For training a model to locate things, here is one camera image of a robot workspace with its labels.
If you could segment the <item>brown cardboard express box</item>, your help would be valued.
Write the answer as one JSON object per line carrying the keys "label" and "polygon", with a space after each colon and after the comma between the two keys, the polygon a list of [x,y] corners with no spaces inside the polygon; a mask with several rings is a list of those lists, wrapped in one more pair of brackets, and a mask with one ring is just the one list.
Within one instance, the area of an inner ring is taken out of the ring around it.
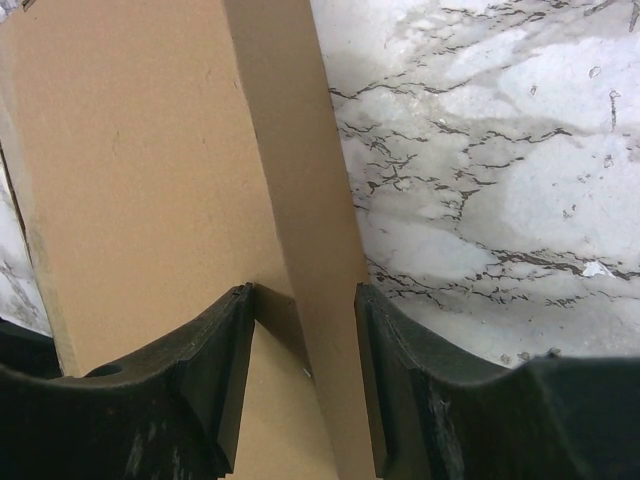
{"label": "brown cardboard express box", "polygon": [[1,141],[66,374],[254,283],[338,477],[373,477],[368,274],[309,2],[22,1],[1,26]]}

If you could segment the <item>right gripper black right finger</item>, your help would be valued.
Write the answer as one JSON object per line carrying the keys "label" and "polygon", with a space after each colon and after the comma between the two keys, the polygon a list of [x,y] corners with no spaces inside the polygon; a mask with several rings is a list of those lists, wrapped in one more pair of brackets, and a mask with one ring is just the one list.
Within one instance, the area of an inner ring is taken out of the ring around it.
{"label": "right gripper black right finger", "polygon": [[547,354],[493,364],[376,287],[354,302],[380,479],[635,479],[639,362]]}

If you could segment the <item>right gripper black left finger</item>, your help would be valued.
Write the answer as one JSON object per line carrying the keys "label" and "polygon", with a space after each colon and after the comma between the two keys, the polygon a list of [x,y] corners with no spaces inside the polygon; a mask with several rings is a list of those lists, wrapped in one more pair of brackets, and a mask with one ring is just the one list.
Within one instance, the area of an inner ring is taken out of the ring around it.
{"label": "right gripper black left finger", "polygon": [[81,378],[53,341],[1,326],[5,479],[221,479],[232,473],[254,331],[237,286],[192,321]]}

